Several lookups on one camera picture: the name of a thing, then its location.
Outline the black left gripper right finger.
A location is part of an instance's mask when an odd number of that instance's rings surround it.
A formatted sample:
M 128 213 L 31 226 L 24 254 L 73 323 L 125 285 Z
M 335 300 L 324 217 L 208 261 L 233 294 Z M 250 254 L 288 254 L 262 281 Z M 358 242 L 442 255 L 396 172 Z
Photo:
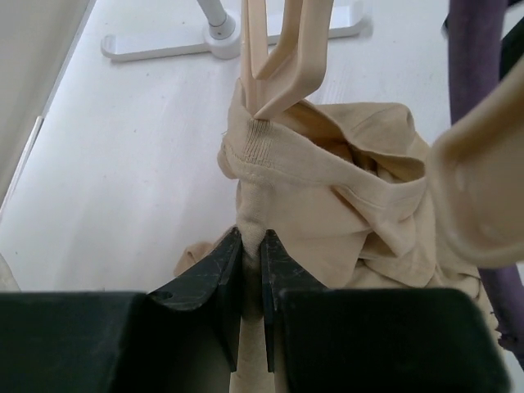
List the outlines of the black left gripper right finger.
M 330 289 L 268 231 L 267 368 L 279 392 L 509 392 L 482 313 L 451 288 Z

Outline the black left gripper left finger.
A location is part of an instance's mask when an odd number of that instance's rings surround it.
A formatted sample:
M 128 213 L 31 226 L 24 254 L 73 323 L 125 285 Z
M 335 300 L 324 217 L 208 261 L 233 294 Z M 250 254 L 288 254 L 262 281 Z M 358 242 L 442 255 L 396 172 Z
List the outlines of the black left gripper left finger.
M 200 262 L 148 294 L 2 294 L 2 391 L 228 391 L 241 265 L 232 228 Z

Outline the beige t shirt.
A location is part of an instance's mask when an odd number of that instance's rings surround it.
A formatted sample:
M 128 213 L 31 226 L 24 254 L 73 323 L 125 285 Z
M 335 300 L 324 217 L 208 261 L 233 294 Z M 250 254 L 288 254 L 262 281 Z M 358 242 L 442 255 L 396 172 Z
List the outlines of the beige t shirt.
M 233 392 L 272 392 L 261 309 L 259 247 L 275 231 L 289 255 L 330 288 L 452 287 L 469 295 L 494 340 L 498 321 L 478 270 L 436 226 L 429 147 L 395 102 L 299 102 L 255 120 L 236 86 L 218 153 L 237 181 L 246 280 Z

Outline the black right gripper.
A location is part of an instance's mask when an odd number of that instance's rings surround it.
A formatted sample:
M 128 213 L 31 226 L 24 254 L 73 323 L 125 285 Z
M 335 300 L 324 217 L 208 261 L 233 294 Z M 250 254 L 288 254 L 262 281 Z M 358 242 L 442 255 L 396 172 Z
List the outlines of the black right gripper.
M 443 29 L 452 82 L 498 82 L 523 57 L 523 21 L 503 34 L 506 11 L 518 1 L 454 0 Z

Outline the beige wooden hanger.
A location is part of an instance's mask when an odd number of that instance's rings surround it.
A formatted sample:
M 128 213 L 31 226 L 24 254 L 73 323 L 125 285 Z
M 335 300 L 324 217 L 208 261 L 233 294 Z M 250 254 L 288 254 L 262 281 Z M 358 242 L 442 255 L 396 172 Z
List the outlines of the beige wooden hanger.
M 332 1 L 285 1 L 282 31 L 269 50 L 266 2 L 242 2 L 241 81 L 253 118 L 271 120 L 320 87 L 332 9 Z

